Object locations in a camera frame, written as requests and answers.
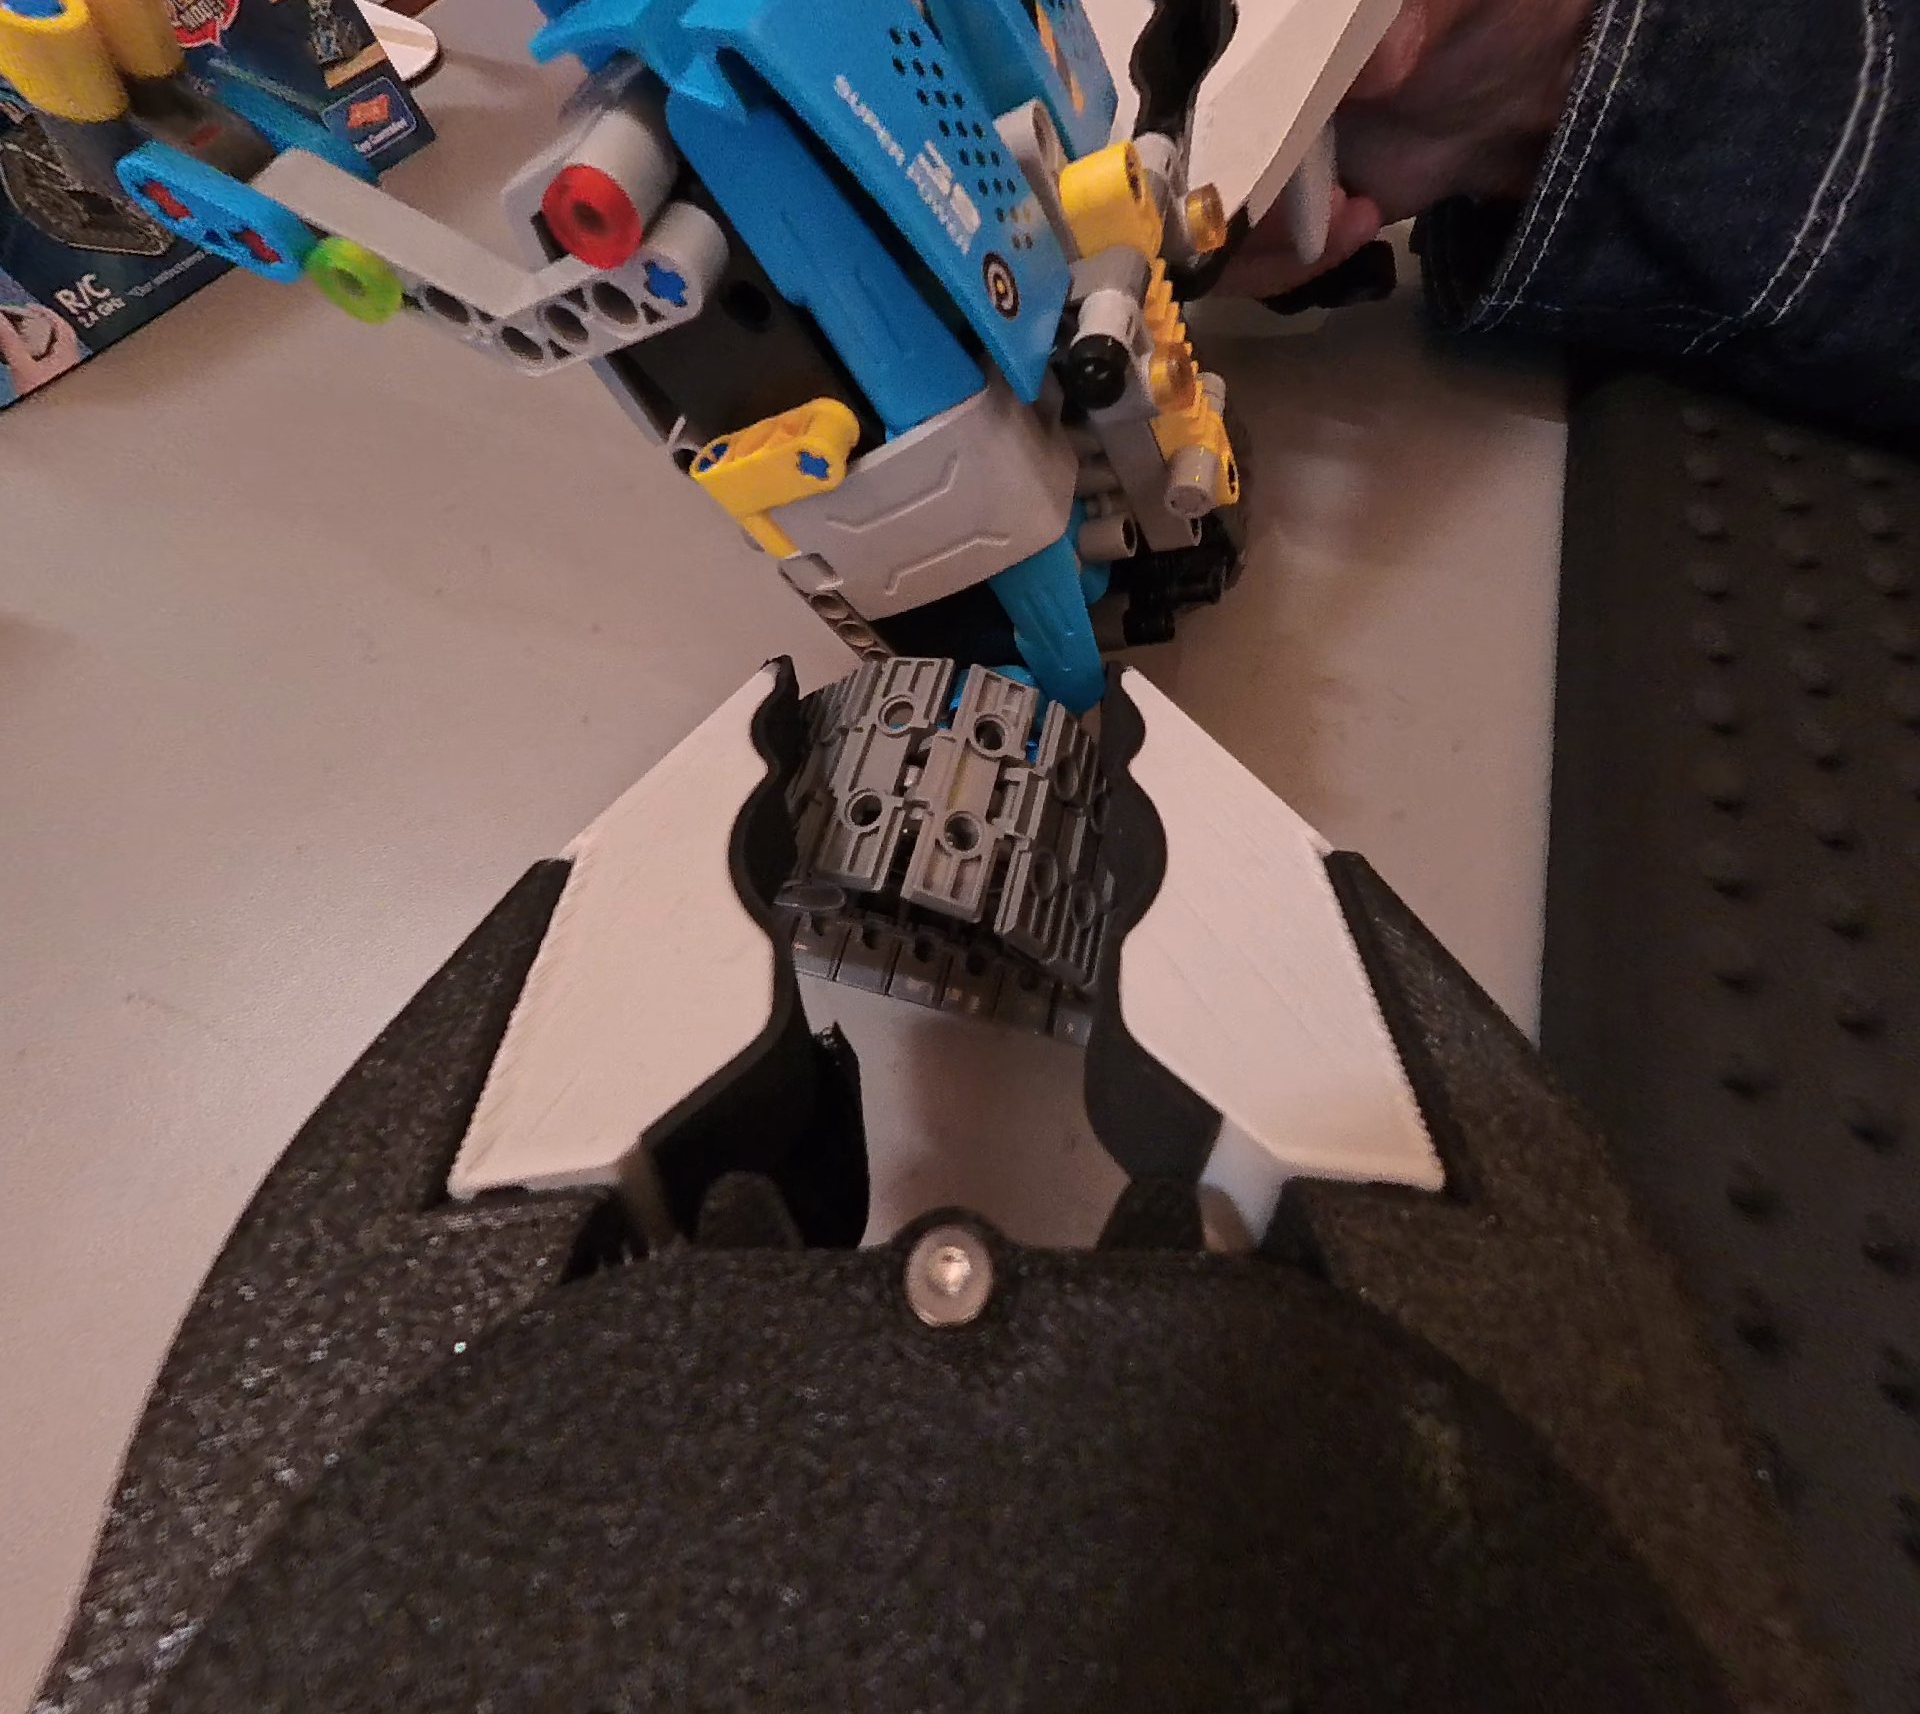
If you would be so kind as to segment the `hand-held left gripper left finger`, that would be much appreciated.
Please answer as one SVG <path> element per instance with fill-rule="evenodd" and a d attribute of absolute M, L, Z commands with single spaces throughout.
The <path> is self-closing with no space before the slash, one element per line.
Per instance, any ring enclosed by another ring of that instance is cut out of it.
<path fill-rule="evenodd" d="M 569 846 L 450 1199 L 613 1189 L 673 1213 L 669 1137 L 804 1026 L 774 910 L 802 760 L 796 672 L 765 666 Z"/>

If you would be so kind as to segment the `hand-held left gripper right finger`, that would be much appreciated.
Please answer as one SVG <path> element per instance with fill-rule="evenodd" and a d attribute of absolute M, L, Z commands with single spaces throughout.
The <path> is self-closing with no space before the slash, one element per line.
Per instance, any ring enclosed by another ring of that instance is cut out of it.
<path fill-rule="evenodd" d="M 1251 1240 L 1292 1180 L 1442 1190 L 1328 840 L 1141 672 L 1110 678 L 1098 753 L 1114 897 L 1084 1102 L 1107 1153 L 1226 1200 Z"/>

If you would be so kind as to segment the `blue tracked toy robot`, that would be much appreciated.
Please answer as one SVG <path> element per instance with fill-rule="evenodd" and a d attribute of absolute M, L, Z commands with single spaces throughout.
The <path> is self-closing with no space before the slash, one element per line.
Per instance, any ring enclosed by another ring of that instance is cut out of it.
<path fill-rule="evenodd" d="M 520 377 L 589 366 L 852 652 L 800 784 L 807 974 L 1084 1041 L 1112 877 L 1086 718 L 1241 560 L 1180 275 L 1226 234 L 1114 141 L 1083 0 L 539 0 L 584 70 L 514 259 L 280 97 L 132 89 L 160 226 Z"/>

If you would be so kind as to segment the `person's right forearm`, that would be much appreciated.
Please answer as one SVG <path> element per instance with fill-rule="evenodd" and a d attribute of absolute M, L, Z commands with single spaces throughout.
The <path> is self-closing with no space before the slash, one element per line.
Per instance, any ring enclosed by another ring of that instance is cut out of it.
<path fill-rule="evenodd" d="M 1595 0 L 1521 202 L 1417 225 L 1446 327 L 1918 432 L 1918 0 Z"/>

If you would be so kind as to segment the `person's right hand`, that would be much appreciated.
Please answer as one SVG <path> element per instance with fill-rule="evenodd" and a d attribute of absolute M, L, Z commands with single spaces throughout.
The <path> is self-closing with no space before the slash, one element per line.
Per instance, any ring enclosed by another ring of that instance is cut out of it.
<path fill-rule="evenodd" d="M 1595 0 L 1405 0 L 1336 117 L 1326 249 L 1295 255 L 1271 213 L 1218 291 L 1261 300 L 1453 198 L 1521 200 L 1561 125 Z"/>

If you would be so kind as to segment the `black dimpled mat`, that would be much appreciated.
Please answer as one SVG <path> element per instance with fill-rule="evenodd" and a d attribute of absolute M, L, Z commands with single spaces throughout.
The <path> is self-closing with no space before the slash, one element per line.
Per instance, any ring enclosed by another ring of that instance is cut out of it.
<path fill-rule="evenodd" d="M 1569 420 L 1542 1037 L 1658 1224 L 1856 1710 L 1917 1710 L 1917 463 Z"/>

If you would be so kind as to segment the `blue toy kit booklet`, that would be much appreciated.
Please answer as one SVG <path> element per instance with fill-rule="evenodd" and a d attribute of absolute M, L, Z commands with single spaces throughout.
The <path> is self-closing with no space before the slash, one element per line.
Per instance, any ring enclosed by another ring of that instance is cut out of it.
<path fill-rule="evenodd" d="M 424 150 L 421 70 L 367 0 L 4 0 L 3 403 L 228 271 L 220 222 L 131 191 L 163 144 L 241 182 L 312 148 L 364 180 Z"/>

